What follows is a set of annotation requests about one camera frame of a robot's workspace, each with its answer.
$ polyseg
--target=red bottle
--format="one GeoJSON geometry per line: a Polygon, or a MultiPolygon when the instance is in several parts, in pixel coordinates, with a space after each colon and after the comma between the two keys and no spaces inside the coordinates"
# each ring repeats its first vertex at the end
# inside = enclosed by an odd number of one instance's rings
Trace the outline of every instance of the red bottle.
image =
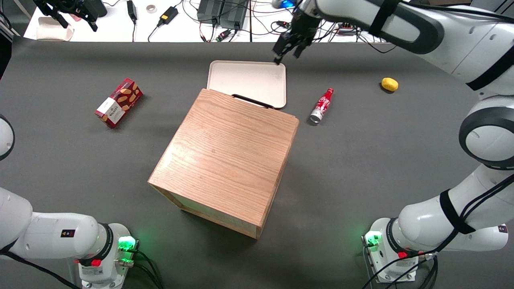
{"type": "Polygon", "coordinates": [[[330,106],[332,101],[332,94],[334,93],[333,88],[329,88],[326,93],[320,98],[313,112],[310,114],[310,120],[314,123],[319,123],[323,119],[326,110],[330,106]]]}

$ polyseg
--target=green light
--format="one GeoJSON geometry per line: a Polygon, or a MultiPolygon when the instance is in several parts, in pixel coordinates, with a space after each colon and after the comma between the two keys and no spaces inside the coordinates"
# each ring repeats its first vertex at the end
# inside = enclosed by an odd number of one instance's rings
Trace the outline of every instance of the green light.
{"type": "Polygon", "coordinates": [[[136,247],[136,239],[132,236],[124,236],[118,239],[118,248],[127,251],[136,247]]]}
{"type": "Polygon", "coordinates": [[[380,240],[382,239],[382,233],[378,231],[369,231],[364,238],[368,242],[368,246],[374,247],[377,246],[380,240]]]}

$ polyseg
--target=tape roll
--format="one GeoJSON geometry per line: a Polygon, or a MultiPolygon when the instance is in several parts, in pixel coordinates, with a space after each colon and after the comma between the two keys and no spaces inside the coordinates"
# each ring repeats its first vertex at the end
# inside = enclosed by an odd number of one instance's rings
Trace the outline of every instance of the tape roll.
{"type": "Polygon", "coordinates": [[[155,7],[155,5],[148,5],[148,6],[146,7],[146,11],[147,11],[148,13],[152,14],[152,13],[157,12],[157,8],[155,7]]]}

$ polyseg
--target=red box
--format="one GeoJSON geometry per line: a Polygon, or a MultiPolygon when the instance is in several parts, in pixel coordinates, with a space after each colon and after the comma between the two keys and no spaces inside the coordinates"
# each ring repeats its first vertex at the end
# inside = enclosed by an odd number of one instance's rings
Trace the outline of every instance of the red box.
{"type": "Polygon", "coordinates": [[[118,88],[97,108],[95,115],[113,129],[141,96],[143,96],[143,93],[136,82],[130,78],[125,78],[118,88]]]}

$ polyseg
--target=white table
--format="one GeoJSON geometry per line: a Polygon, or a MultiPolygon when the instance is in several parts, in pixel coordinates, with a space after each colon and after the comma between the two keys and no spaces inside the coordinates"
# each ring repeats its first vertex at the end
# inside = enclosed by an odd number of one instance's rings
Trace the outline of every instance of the white table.
{"type": "MultiPolygon", "coordinates": [[[[136,5],[138,21],[135,33],[136,42],[148,41],[148,36],[155,28],[159,17],[168,9],[170,6],[175,6],[179,0],[133,0],[136,5]],[[146,11],[148,5],[155,5],[157,12],[149,14],[146,11]]],[[[114,4],[116,0],[104,0],[109,4],[114,4]]],[[[196,9],[198,7],[199,0],[192,0],[191,3],[183,1],[177,6],[179,14],[173,19],[168,25],[161,26],[151,37],[151,42],[202,42],[199,36],[200,24],[197,21],[191,19],[187,14],[196,19],[196,9]]],[[[263,3],[260,1],[251,1],[252,5],[252,32],[254,42],[276,42],[278,39],[278,33],[267,34],[271,31],[271,23],[275,21],[291,21],[291,13],[286,10],[277,10],[271,6],[271,4],[263,3]]],[[[107,15],[97,20],[98,30],[93,32],[86,21],[80,20],[76,22],[69,14],[64,14],[64,18],[70,23],[75,32],[71,41],[76,42],[131,42],[132,31],[134,25],[127,14],[126,0],[121,0],[117,5],[111,7],[105,5],[107,8],[107,15]]],[[[249,42],[250,33],[250,11],[247,9],[246,20],[243,25],[244,30],[238,31],[237,35],[232,40],[233,42],[249,42]]],[[[39,9],[36,8],[32,19],[27,27],[24,37],[30,39],[36,39],[36,28],[38,26],[39,17],[44,17],[39,9]]],[[[318,35],[323,36],[326,31],[335,27],[334,23],[326,22],[319,30],[318,35]]],[[[212,33],[211,24],[202,24],[201,30],[205,37],[209,39],[212,33]]],[[[214,38],[221,32],[226,30],[221,26],[217,26],[214,31],[214,38]]],[[[277,31],[285,31],[285,29],[279,28],[277,31]]],[[[369,42],[381,42],[379,38],[363,32],[361,36],[369,42]]],[[[321,42],[328,42],[331,37],[326,37],[321,42]]],[[[356,36],[339,36],[333,37],[332,42],[356,42],[356,36]]]]}

